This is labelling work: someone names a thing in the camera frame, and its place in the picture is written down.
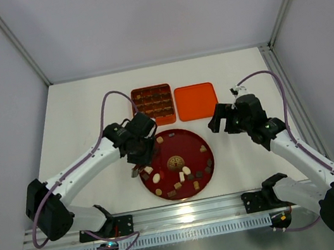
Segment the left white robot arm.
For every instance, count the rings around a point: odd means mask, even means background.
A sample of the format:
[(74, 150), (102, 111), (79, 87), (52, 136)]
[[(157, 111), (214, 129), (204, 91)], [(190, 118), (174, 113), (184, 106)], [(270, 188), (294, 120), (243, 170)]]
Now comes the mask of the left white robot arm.
[(104, 169), (122, 158), (137, 168), (149, 166), (154, 156), (157, 124), (139, 112), (131, 120), (108, 125), (96, 145), (76, 162), (45, 182), (34, 179), (27, 187), (26, 215), (33, 232), (57, 241), (69, 231), (92, 237), (111, 237), (116, 220), (100, 205), (72, 206), (78, 193)]

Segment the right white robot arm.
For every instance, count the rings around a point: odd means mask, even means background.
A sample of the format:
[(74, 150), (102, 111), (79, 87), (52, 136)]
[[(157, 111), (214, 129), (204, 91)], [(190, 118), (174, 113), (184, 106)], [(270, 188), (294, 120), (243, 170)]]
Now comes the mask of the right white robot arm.
[(268, 201), (294, 203), (314, 214), (334, 231), (334, 162), (288, 131), (285, 122), (268, 117), (260, 100), (244, 87), (232, 90), (230, 104), (216, 104), (208, 124), (218, 133), (224, 120), (228, 134), (246, 133), (256, 144), (287, 160), (309, 180), (303, 184), (286, 174), (277, 173), (262, 183)]

